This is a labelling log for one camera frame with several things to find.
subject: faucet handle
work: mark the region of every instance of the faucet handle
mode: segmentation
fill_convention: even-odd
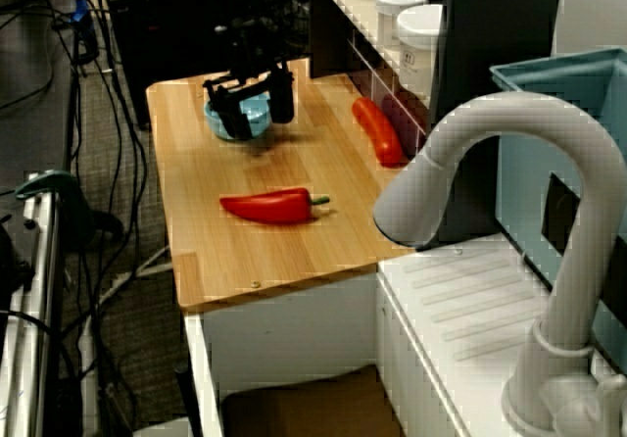
[[[627,378],[617,374],[599,383],[597,401],[599,402],[599,437],[620,437],[620,412],[627,397]]]

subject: red bell pepper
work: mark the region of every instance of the red bell pepper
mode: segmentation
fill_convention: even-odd
[[[328,197],[312,199],[307,189],[278,190],[245,197],[221,197],[225,210],[242,218],[264,223],[298,223],[312,217],[312,206],[329,202]]]

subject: blue container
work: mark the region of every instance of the blue container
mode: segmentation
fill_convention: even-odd
[[[529,60],[490,71],[504,91],[549,94],[586,111],[610,133],[625,131],[627,52],[622,48]]]
[[[268,97],[266,94],[260,94],[246,99],[239,104],[242,113],[248,118],[253,138],[261,135],[270,125],[270,113],[267,100]],[[235,139],[226,132],[222,120],[219,115],[211,109],[209,102],[205,104],[205,118],[207,119],[209,128],[217,136],[223,140]]]

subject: white plastic container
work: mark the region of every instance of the white plastic container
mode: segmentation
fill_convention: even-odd
[[[399,83],[418,97],[431,95],[438,40],[443,33],[441,21],[439,4],[405,9],[397,17],[401,41]]]
[[[397,17],[407,8],[427,4],[429,0],[376,0],[377,43],[384,47],[400,45]]]

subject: light blue bowl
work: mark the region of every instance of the light blue bowl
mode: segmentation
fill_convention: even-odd
[[[253,138],[261,135],[270,125],[270,113],[267,100],[268,97],[266,94],[260,94],[249,99],[245,99],[239,103],[242,113],[248,118]],[[205,104],[205,118],[207,119],[209,128],[217,136],[223,140],[235,139],[226,132],[226,128],[224,128],[222,120],[217,112],[214,112],[211,109],[209,102]]]

